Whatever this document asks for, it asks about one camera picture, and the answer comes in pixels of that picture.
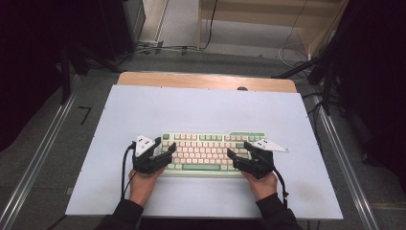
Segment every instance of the space bar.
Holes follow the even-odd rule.
[[[189,170],[189,171],[220,171],[220,165],[183,165],[183,170]]]

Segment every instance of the cord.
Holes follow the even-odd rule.
[[[286,192],[286,187],[284,185],[284,180],[283,177],[281,176],[281,174],[279,173],[279,171],[277,170],[277,168],[274,165],[271,165],[271,163],[269,163],[265,158],[263,158],[262,156],[256,154],[255,152],[251,152],[251,154],[254,154],[257,158],[261,159],[263,162],[265,162],[269,167],[271,167],[273,169],[273,171],[277,174],[278,179],[280,180],[281,184],[282,184],[282,196],[283,196],[283,206],[287,209],[287,196],[289,196],[289,193]]]
[[[58,224],[60,224],[66,217],[66,215],[63,215],[60,217],[51,227],[49,227],[47,230],[53,230]]]
[[[215,8],[217,7],[217,0],[215,0],[214,3],[214,8],[213,8],[213,13],[212,13],[212,20],[210,22],[210,30],[209,30],[209,40],[206,43],[206,46],[203,48],[203,50],[206,50],[206,48],[209,46],[210,44],[210,40],[212,40],[212,27],[213,27],[213,21],[214,21],[214,14],[215,14]]]
[[[125,151],[125,153],[124,153],[124,158],[123,158],[123,170],[122,170],[122,195],[121,195],[121,199],[124,199],[125,191],[126,191],[126,188],[124,189],[124,175],[125,175],[125,162],[126,162],[126,157],[127,157],[128,152],[129,152],[130,150],[134,150],[135,146],[136,146],[136,143],[135,143],[135,142],[132,142],[132,144],[126,149],[126,151]]]
[[[128,189],[129,183],[131,182],[132,178],[134,178],[134,176],[135,176],[136,174],[137,174],[137,171],[131,176],[131,178],[129,178],[128,183],[127,183],[127,185],[125,186],[125,189],[124,189],[124,194],[125,194],[126,190]]]
[[[132,54],[133,54],[133,53],[128,54],[128,55],[125,55],[125,56],[123,57],[123,59],[121,59],[119,62],[113,64],[113,66],[114,66],[114,67],[120,66],[120,65],[123,64]],[[91,69],[104,69],[104,68],[106,68],[106,67],[104,67],[104,66],[101,66],[101,65],[98,65],[98,64],[93,64],[93,63],[90,63],[90,62],[86,62],[86,63],[87,63],[89,66],[93,66],[93,67],[90,67]]]
[[[308,44],[308,50],[310,50],[310,47],[311,47],[311,46],[310,46],[310,42],[295,42],[295,43],[291,43],[291,44],[282,46],[282,47],[279,49],[279,51],[278,51],[278,57],[279,57],[280,60],[283,62],[283,64],[285,64],[285,65],[287,65],[287,66],[289,66],[289,67],[291,67],[291,68],[295,68],[295,66],[289,65],[288,63],[286,63],[286,61],[283,60],[283,53],[282,53],[282,55],[281,55],[281,51],[282,51],[285,47],[292,46],[292,45],[297,45],[297,44],[305,44],[305,43]]]
[[[195,46],[162,46],[162,47],[147,47],[143,49],[138,49],[136,50],[133,54],[139,54],[142,52],[146,51],[153,51],[153,50],[193,50],[193,51],[199,51],[197,50],[197,47]]]
[[[308,0],[305,0],[304,5],[302,6],[301,11],[300,11],[299,14],[296,16],[295,22],[293,23],[292,29],[290,30],[290,34],[289,34],[289,36],[287,37],[286,42],[284,43],[284,46],[287,45],[287,41],[289,40],[289,37],[290,37],[290,36],[292,35],[292,33],[293,33],[293,28],[295,28],[296,22],[298,21],[299,16],[300,16],[300,15],[302,14],[302,12],[304,11],[305,5],[307,4],[307,2],[308,2]]]
[[[315,111],[314,113],[313,113],[313,124],[314,124],[314,134],[315,134],[315,136],[316,136],[316,139],[317,139],[317,142],[319,143],[319,150],[320,150],[320,153],[322,154],[322,156],[323,156],[323,149],[322,149],[322,142],[320,141],[320,136],[319,136],[319,131],[318,131],[318,129],[317,129],[317,121],[319,120],[319,113],[320,113],[320,107],[322,106],[322,103],[319,103],[318,105],[317,105],[317,111]]]

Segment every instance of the sleeve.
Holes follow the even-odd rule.
[[[113,215],[106,215],[95,230],[134,229],[144,208],[130,200],[123,199]]]
[[[297,222],[292,210],[285,209],[278,194],[272,194],[257,201],[262,221],[260,226],[263,229],[273,230],[296,230],[303,229]]]

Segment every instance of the cable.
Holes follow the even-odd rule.
[[[322,95],[323,95],[323,93],[311,93],[311,94],[307,94],[307,95],[302,96],[302,99],[308,98],[310,96],[322,96]]]
[[[292,33],[293,33],[293,28],[295,28],[296,22],[298,21],[299,16],[300,16],[300,15],[302,14],[302,12],[304,11],[305,5],[307,4],[307,2],[308,2],[308,0],[305,0],[304,5],[302,6],[301,11],[300,11],[299,14],[296,16],[295,22],[293,23],[293,26],[292,26],[292,30],[290,31],[290,34],[289,34],[289,36],[287,37],[286,42],[284,43],[284,46],[287,45],[287,41],[289,40],[289,37],[290,37],[290,36],[292,35]]]
[[[63,215],[60,217],[51,227],[49,227],[47,230],[53,230],[58,224],[60,224],[61,221],[63,221],[66,217],[66,215]]]
[[[153,50],[193,50],[193,51],[199,51],[197,50],[197,47],[195,46],[163,46],[163,47],[147,47],[143,49],[138,49],[136,50],[133,54],[139,54],[147,51],[153,51]]]
[[[285,64],[285,65],[287,65],[287,66],[289,66],[289,67],[291,67],[291,68],[295,68],[295,66],[289,65],[288,63],[286,63],[286,61],[283,60],[283,53],[282,53],[282,56],[281,56],[281,50],[283,50],[283,49],[284,49],[285,47],[287,47],[287,46],[292,46],[292,45],[297,45],[297,44],[305,44],[305,43],[308,44],[308,49],[310,50],[310,42],[295,42],[295,43],[291,43],[291,44],[282,46],[282,47],[279,49],[279,51],[278,51],[278,57],[279,57],[280,60],[283,62],[283,64]]]
[[[125,150],[124,157],[123,157],[123,170],[122,170],[122,195],[121,199],[124,199],[125,196],[125,190],[124,190],[124,175],[125,175],[125,162],[126,162],[126,157],[128,155],[128,152],[130,150],[134,150],[136,146],[135,142],[132,142],[132,144]]]
[[[277,174],[278,179],[280,180],[281,184],[282,184],[282,196],[283,196],[283,206],[287,209],[287,196],[289,196],[289,193],[286,192],[286,187],[284,185],[284,180],[283,177],[281,176],[281,174],[278,172],[277,168],[275,167],[275,165],[271,165],[271,163],[269,163],[265,158],[263,158],[262,156],[256,154],[254,151],[251,152],[251,154],[254,154],[257,158],[261,159],[263,162],[265,162],[269,167],[271,167],[273,169],[273,171]]]
[[[206,48],[209,46],[210,40],[212,39],[212,27],[213,27],[213,21],[214,21],[214,13],[215,13],[215,8],[217,7],[217,0],[215,0],[214,3],[214,8],[213,8],[213,14],[212,14],[212,20],[210,22],[210,30],[209,30],[209,40],[206,43],[206,46],[203,48],[203,50],[206,50]]]
[[[319,150],[320,153],[323,156],[323,148],[322,148],[322,142],[320,141],[320,136],[319,136],[319,131],[317,130],[317,121],[319,119],[319,113],[320,113],[320,107],[322,106],[322,103],[318,104],[317,106],[317,111],[313,113],[313,124],[314,124],[314,134],[316,136],[317,142],[319,143]]]
[[[123,57],[123,59],[121,59],[119,62],[113,64],[113,66],[114,66],[114,67],[118,67],[119,65],[123,64],[132,54],[133,54],[133,53],[128,54],[128,55],[125,55],[125,56]],[[91,69],[104,69],[104,68],[106,68],[105,66],[101,66],[101,65],[98,65],[98,64],[93,64],[93,63],[90,63],[90,62],[86,62],[86,63],[87,63],[89,66],[93,66],[93,67],[90,67]]]
[[[134,176],[135,176],[136,174],[137,174],[137,171],[131,176],[131,178],[129,178],[128,183],[127,183],[127,185],[125,186],[125,189],[124,189],[124,194],[125,194],[125,192],[126,192],[126,190],[127,190],[127,188],[128,188],[129,183],[131,182],[132,178],[134,178]]]
[[[316,110],[316,108],[319,107],[320,105],[322,105],[322,102],[316,103],[316,105],[314,105],[314,108],[307,112],[307,115]]]
[[[305,61],[298,61],[298,62],[296,62],[293,66],[296,68],[296,65],[302,64],[302,63],[305,63]],[[304,77],[303,77],[303,76],[300,76],[299,73],[297,73],[296,75],[299,76],[299,77],[302,78],[302,79],[308,78],[309,75],[306,73],[306,70],[303,70],[302,73],[304,74]]]

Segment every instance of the black curtain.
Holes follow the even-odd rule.
[[[351,122],[368,133],[360,138],[365,151],[406,191],[405,11],[404,1],[350,1],[343,21],[351,21],[331,61]]]
[[[52,1],[0,2],[0,150],[60,86]]]

